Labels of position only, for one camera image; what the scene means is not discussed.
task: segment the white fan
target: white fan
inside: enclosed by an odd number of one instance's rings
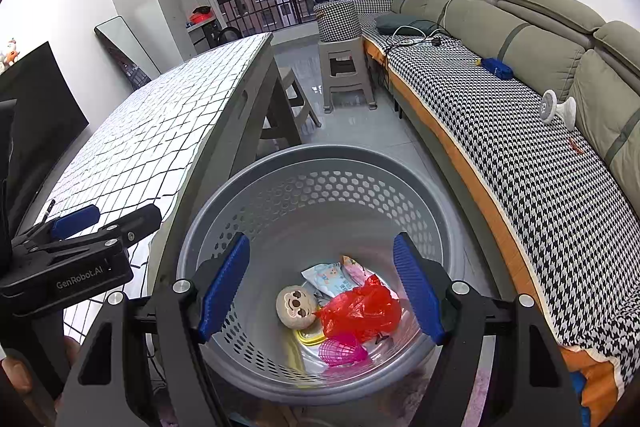
[[[569,130],[575,128],[575,100],[570,96],[566,102],[558,103],[558,97],[551,89],[545,91],[540,100],[540,118],[546,124],[550,124],[555,116],[559,116]]]

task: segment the plush toy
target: plush toy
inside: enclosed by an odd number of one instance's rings
[[[4,57],[5,66],[13,66],[14,62],[18,60],[20,52],[15,50],[15,41],[11,39],[6,46],[6,56]]]
[[[302,286],[287,286],[276,299],[281,322],[291,330],[304,330],[316,320],[318,301]]]

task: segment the houndstooth sofa cover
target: houndstooth sofa cover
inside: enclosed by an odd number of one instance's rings
[[[383,52],[390,37],[374,20],[390,9],[385,2],[357,1],[363,35]],[[623,387],[640,366],[638,216],[578,130],[558,118],[543,124],[540,96],[477,67],[477,58],[442,36],[440,47],[396,48],[388,63],[492,191],[558,342],[609,358]]]

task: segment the pink plastic object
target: pink plastic object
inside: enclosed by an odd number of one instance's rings
[[[349,277],[351,277],[351,280],[358,286],[364,286],[364,283],[367,281],[367,279],[372,275],[375,275],[371,270],[357,263],[357,261],[355,261],[348,255],[342,256],[342,267],[344,268],[344,271],[348,273]],[[399,299],[398,294],[391,288],[389,288],[389,291],[391,292],[392,299]]]
[[[320,344],[320,359],[330,367],[345,363],[361,362],[367,358],[367,350],[352,333],[341,333]]]

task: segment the dark gray pillow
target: dark gray pillow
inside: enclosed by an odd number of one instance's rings
[[[421,29],[427,36],[438,27],[435,22],[403,13],[385,13],[376,19],[376,28],[381,35],[393,35],[400,26],[413,26]],[[400,28],[398,35],[422,36],[420,32],[411,28]]]

